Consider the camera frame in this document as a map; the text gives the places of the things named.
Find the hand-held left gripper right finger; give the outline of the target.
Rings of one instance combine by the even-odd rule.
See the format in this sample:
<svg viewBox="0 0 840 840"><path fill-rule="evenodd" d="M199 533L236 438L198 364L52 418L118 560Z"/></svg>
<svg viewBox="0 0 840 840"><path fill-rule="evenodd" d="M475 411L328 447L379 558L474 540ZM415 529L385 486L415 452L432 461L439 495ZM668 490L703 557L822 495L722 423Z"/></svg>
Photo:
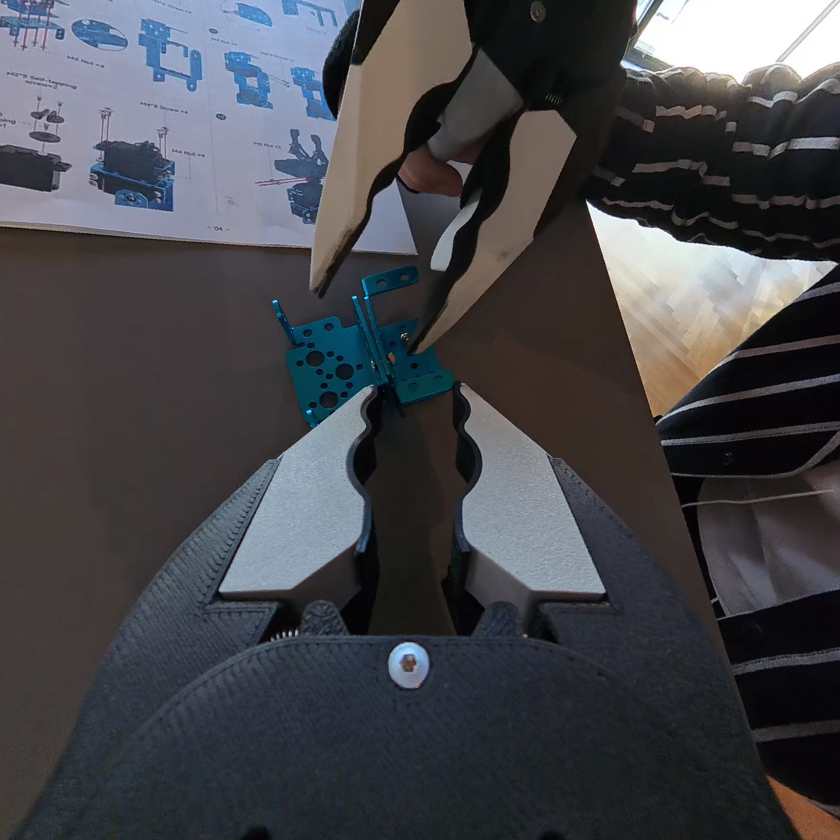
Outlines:
<svg viewBox="0 0 840 840"><path fill-rule="evenodd" d="M549 454L464 383L453 390L457 586L478 603L599 602L606 589Z"/></svg>

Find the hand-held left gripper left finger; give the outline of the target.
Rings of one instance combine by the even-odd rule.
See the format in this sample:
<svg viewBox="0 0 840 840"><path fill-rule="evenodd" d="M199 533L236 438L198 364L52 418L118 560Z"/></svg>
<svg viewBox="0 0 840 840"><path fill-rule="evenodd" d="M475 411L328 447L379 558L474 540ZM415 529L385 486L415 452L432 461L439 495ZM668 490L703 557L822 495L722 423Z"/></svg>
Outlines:
<svg viewBox="0 0 840 840"><path fill-rule="evenodd" d="M289 447L246 529L219 594L227 600L348 603L365 587L380 390L362 387Z"/></svg>

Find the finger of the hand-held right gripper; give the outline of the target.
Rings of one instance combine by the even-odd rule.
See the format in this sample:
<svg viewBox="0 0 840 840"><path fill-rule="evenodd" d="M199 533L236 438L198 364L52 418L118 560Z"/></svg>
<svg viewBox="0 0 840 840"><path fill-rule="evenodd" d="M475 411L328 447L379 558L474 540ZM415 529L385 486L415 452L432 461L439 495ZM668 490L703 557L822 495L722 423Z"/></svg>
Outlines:
<svg viewBox="0 0 840 840"><path fill-rule="evenodd" d="M473 53L464 2L361 4L311 247L315 294L326 294L374 198L434 133Z"/></svg>
<svg viewBox="0 0 840 840"><path fill-rule="evenodd" d="M485 146L471 172L475 189L434 248L434 290L411 354L449 331L530 246L575 139L551 109L526 111Z"/></svg>

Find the blue metal bracket assembly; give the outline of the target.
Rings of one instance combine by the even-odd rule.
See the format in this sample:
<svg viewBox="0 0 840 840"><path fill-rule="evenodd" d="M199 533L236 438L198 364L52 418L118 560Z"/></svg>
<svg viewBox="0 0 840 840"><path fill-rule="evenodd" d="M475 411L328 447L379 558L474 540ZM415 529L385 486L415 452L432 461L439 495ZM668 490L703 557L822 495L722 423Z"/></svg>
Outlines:
<svg viewBox="0 0 840 840"><path fill-rule="evenodd" d="M435 349L409 353L408 340L418 320L382 325L372 299L419 281L417 268L404 266L362 279L362 298L353 296L355 324L336 317L292 326L277 300L272 306L290 342L287 367L304 419L312 428L337 412L366 386L390 393L397 409L450 391L451 371L438 362Z"/></svg>

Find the person's right forearm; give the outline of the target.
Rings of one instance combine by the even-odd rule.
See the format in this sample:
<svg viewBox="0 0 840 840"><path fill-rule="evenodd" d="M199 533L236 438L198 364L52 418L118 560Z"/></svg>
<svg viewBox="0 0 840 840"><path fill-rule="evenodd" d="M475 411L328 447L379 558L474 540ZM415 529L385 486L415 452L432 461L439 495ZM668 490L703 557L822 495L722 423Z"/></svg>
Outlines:
<svg viewBox="0 0 840 840"><path fill-rule="evenodd" d="M839 65L626 71L581 197L687 243L839 259Z"/></svg>

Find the dark brown desk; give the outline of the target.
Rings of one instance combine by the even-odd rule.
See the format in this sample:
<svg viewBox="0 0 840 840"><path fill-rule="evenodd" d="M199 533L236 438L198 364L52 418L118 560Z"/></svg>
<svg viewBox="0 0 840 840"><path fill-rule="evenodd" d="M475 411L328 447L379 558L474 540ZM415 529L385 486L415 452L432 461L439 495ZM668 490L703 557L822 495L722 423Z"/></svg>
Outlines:
<svg viewBox="0 0 840 840"><path fill-rule="evenodd" d="M309 252L2 229L2 838L31 808L113 636L162 564L308 430L294 324L350 322ZM583 203L437 342L444 368L565 460L671 574L725 655Z"/></svg>

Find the person's right hand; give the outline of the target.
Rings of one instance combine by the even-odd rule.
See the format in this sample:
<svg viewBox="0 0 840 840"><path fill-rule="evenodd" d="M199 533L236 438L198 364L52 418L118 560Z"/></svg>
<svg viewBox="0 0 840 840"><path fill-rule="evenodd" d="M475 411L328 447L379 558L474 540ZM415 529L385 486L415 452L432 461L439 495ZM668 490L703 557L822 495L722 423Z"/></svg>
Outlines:
<svg viewBox="0 0 840 840"><path fill-rule="evenodd" d="M522 98L482 49L454 96L437 117L437 130L404 160L398 176L415 193L458 196L461 174L450 164L474 163L500 124L520 110Z"/></svg>

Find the printed instruction sheet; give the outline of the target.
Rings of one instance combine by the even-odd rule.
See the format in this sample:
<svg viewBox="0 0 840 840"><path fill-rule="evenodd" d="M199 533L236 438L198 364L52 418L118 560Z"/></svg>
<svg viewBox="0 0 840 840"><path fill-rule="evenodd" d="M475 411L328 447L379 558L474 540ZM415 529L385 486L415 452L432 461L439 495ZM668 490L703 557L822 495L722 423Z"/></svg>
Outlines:
<svg viewBox="0 0 840 840"><path fill-rule="evenodd" d="M2 1L2 226L310 249L357 6Z"/></svg>

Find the person's torso striped clothing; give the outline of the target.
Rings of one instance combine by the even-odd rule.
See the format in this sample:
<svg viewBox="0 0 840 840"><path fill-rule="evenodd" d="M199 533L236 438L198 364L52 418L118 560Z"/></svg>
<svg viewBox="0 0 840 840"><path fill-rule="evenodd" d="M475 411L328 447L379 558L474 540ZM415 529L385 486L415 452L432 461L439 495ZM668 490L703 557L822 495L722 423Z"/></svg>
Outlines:
<svg viewBox="0 0 840 840"><path fill-rule="evenodd" d="M656 429L764 768L838 818L839 267Z"/></svg>

